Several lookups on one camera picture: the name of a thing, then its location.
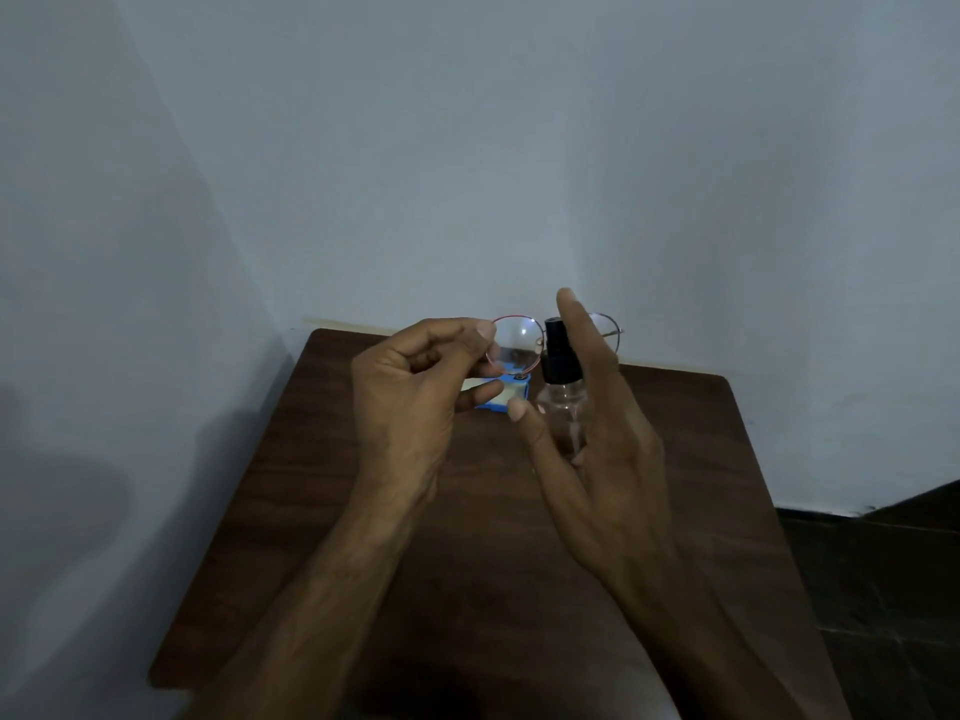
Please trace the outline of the blue and white packet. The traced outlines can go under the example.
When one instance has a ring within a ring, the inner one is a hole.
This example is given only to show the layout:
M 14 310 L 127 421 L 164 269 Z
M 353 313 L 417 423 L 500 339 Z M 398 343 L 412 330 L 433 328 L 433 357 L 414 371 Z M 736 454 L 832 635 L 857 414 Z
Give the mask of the blue and white packet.
M 493 360 L 491 363 L 490 368 L 496 370 L 495 377 L 467 378 L 462 382 L 461 392 L 467 392 L 483 384 L 497 381 L 503 384 L 502 390 L 492 399 L 478 404 L 476 408 L 505 413 L 510 399 L 527 399 L 529 397 L 532 371 L 528 362 L 517 359 Z

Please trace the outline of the person's left forearm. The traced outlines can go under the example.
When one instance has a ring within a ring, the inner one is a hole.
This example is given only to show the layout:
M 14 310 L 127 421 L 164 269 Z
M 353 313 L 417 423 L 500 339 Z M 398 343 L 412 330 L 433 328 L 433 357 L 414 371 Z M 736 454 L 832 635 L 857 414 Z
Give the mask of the person's left forearm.
M 176 720 L 328 720 L 433 496 L 356 489 L 233 657 Z

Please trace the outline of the person's left hand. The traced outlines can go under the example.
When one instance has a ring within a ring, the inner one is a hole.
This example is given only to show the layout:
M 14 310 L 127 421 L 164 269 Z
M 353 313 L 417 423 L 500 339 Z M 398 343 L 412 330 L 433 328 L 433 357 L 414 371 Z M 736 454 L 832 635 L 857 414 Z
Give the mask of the person's left hand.
M 438 401 L 424 383 L 426 350 L 454 339 L 492 339 L 497 327 L 472 317 L 427 318 L 352 362 L 359 475 L 351 505 L 400 520 L 431 495 L 458 413 L 486 401 Z

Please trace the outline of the thin metal frame eyeglasses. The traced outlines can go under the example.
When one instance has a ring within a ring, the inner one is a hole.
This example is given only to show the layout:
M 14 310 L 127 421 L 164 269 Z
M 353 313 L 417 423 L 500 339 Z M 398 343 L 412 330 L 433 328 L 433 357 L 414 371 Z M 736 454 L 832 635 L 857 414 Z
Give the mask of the thin metal frame eyeglasses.
M 569 326 L 565 324 L 570 344 Z M 540 361 L 546 345 L 546 321 L 523 314 L 509 314 L 498 317 L 493 321 L 496 327 L 495 337 L 486 353 L 488 361 L 516 359 L 530 365 L 531 375 L 539 370 L 542 373 Z

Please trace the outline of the person's right hand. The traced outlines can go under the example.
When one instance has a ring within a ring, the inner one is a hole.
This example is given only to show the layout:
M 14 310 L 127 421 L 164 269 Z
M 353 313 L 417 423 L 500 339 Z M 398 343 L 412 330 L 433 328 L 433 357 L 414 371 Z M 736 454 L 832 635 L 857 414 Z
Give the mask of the person's right hand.
M 582 365 L 585 444 L 572 463 L 580 491 L 545 491 L 574 559 L 600 575 L 626 564 L 679 558 L 666 482 L 666 451 L 606 344 L 572 289 L 557 292 L 560 317 Z

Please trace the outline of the clear spray bottle black cap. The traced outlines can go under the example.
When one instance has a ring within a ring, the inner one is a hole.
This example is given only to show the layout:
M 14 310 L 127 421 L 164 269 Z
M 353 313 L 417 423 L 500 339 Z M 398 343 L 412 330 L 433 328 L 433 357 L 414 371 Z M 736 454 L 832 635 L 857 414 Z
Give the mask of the clear spray bottle black cap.
M 560 455 L 573 461 L 583 449 L 589 396 L 581 363 L 559 316 L 545 322 L 545 346 L 539 361 L 543 387 L 534 399 Z

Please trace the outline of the person's right forearm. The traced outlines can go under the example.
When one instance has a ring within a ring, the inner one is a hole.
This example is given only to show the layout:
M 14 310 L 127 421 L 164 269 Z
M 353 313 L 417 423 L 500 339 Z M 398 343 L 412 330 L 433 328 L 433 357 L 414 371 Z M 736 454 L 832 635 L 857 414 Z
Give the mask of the person's right forearm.
M 807 720 L 688 561 L 626 563 L 599 579 L 681 720 Z

